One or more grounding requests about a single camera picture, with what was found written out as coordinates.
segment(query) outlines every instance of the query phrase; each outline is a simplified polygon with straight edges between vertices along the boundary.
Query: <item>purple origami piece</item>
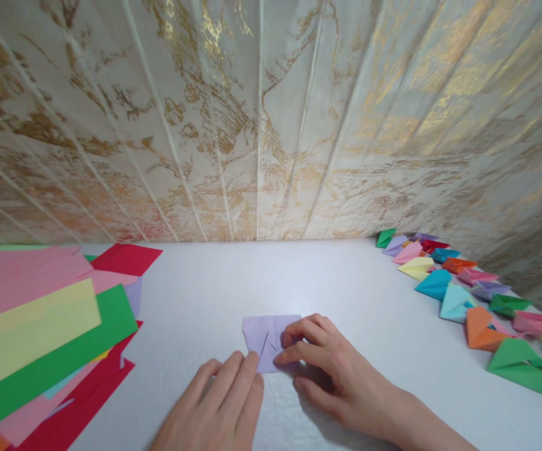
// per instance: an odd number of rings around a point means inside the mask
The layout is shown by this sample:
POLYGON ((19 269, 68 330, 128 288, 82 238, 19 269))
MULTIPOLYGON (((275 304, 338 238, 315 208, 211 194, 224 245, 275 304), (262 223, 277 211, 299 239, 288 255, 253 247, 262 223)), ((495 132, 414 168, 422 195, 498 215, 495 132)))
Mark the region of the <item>purple origami piece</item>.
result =
POLYGON ((143 277, 138 277, 137 282, 133 282, 129 285, 125 285, 125 291, 127 292, 128 303, 131 305, 134 317, 139 317, 139 311, 141 310, 141 288, 143 286, 143 277))
POLYGON ((300 315, 248 316, 244 318, 243 330, 248 351, 258 353, 258 373, 276 373, 279 369, 273 363, 283 351, 281 335, 291 323, 301 319, 300 315))
POLYGON ((392 240, 389 242, 388 246, 383 250, 383 253, 385 255, 389 255, 392 257, 397 256, 400 254, 400 251, 402 250, 402 245, 406 243, 409 239, 406 238, 404 235, 398 235, 392 238, 392 240))
POLYGON ((477 281, 471 289, 471 294, 479 299, 491 301, 495 294, 505 294, 511 287, 498 282, 477 281))

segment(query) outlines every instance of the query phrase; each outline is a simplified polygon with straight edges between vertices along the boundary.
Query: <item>hand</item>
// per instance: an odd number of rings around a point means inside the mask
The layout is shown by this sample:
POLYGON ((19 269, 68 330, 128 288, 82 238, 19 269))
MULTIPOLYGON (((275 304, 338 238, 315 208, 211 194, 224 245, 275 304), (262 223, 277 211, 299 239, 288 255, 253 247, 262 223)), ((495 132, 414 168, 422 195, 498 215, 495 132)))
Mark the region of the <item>hand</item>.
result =
POLYGON ((264 395, 257 366, 255 352, 244 359, 238 351, 222 366, 215 359, 204 363, 170 411, 151 451, 251 450, 264 395))
POLYGON ((283 347, 275 363, 303 360, 331 377, 333 393, 303 376, 294 379, 294 386, 346 428, 405 450, 475 450, 419 399, 383 377, 328 318, 315 313, 290 324, 283 347))

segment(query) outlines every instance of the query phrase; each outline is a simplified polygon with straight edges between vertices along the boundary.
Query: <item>finger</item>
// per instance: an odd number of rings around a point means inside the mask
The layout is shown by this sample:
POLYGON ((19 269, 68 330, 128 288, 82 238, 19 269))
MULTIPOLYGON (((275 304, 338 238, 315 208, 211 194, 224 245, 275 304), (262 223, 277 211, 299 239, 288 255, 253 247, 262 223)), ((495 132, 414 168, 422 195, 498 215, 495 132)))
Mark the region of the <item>finger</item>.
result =
POLYGON ((258 354, 250 352, 239 367, 239 372, 233 381, 233 385, 231 385, 229 393, 227 393, 227 397, 225 397, 225 402, 222 404, 223 416, 227 417, 232 424, 237 423, 239 414, 244 407, 256 376, 256 367, 258 367, 258 354))
POLYGON ((291 346, 294 337, 303 336, 311 343, 319 346, 325 346, 329 340, 329 335, 318 324, 313 323, 310 318, 302 318, 295 323, 291 323, 285 328, 283 335, 283 345, 291 346))
POLYGON ((327 349, 304 341, 297 341, 295 345, 284 350, 275 358, 274 362, 278 365, 285 365, 300 360, 318 366, 329 375, 332 374, 333 366, 327 349))
POLYGON ((252 449, 254 442, 254 434, 256 433, 256 425, 258 424, 258 415, 260 408, 263 405, 264 396, 264 380, 263 376, 257 374, 254 377, 248 397, 244 404, 239 419, 237 420, 236 438, 238 443, 243 443, 245 449, 252 449))
POLYGON ((219 409, 233 383, 233 379, 235 379, 237 371, 239 371, 239 366, 243 359, 244 355, 239 351, 235 351, 222 365, 219 374, 216 376, 214 382, 212 382, 210 390, 206 393, 200 404, 204 412, 212 414, 219 409))
POLYGON ((343 412, 344 407, 343 400, 330 395, 316 383, 302 376, 297 376, 294 379, 294 387, 304 393, 312 405, 341 421, 341 412, 343 412))
POLYGON ((184 411, 185 409, 193 408, 200 400, 202 392, 210 378, 218 373, 220 369, 221 362, 216 359, 209 360, 200 366, 194 378, 185 389, 185 392, 175 404, 175 410, 184 411))

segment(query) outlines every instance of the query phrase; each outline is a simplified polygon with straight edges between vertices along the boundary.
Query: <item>red paper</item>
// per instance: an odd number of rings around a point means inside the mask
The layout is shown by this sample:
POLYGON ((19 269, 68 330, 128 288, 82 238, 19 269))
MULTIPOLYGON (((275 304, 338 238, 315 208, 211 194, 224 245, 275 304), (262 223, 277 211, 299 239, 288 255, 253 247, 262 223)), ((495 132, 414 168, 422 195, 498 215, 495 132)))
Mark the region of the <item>red paper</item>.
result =
POLYGON ((41 423, 16 451, 67 450, 135 366, 125 360, 120 368, 122 351, 133 335, 114 346, 108 357, 99 362, 62 404, 73 401, 41 423))
POLYGON ((159 249, 136 246, 135 244, 115 244, 91 262, 94 269, 119 272, 131 276, 143 276, 147 269, 162 253, 159 249))

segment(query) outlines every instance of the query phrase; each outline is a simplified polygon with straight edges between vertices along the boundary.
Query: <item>teal origami piece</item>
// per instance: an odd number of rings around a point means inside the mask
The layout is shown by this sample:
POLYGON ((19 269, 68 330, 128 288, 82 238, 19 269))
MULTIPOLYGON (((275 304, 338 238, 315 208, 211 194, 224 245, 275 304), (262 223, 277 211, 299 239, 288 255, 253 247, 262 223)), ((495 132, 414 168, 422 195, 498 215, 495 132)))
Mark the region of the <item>teal origami piece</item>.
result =
POLYGON ((436 263, 442 264, 447 258, 456 258, 460 255, 461 253, 459 251, 455 251, 454 249, 436 249, 432 253, 431 258, 433 258, 436 263))
POLYGON ((432 271, 424 281, 417 285, 415 290, 442 302, 451 280, 452 275, 448 271, 439 269, 437 271, 432 271))
POLYGON ((469 291, 460 285, 451 285, 446 290, 440 318, 462 324, 467 319, 467 310, 473 307, 476 305, 469 291))

